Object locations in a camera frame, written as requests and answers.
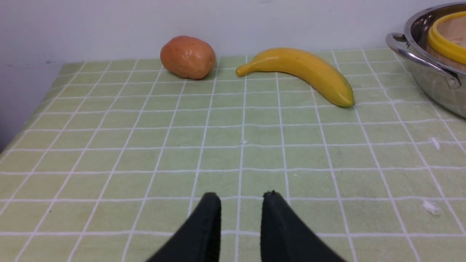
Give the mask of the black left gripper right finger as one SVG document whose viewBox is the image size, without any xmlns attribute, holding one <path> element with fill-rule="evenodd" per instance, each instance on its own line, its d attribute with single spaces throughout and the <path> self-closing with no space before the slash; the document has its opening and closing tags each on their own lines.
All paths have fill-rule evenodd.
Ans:
<svg viewBox="0 0 466 262">
<path fill-rule="evenodd" d="M 279 192 L 263 195 L 261 215 L 263 262 L 344 262 L 291 209 Z"/>
</svg>

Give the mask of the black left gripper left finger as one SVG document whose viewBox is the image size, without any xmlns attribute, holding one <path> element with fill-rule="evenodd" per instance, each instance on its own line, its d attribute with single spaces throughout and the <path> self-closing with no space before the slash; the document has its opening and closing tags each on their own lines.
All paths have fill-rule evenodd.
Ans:
<svg viewBox="0 0 466 262">
<path fill-rule="evenodd" d="M 214 192 L 200 202 L 172 237 L 148 262 L 218 262 L 221 244 L 221 200 Z"/>
</svg>

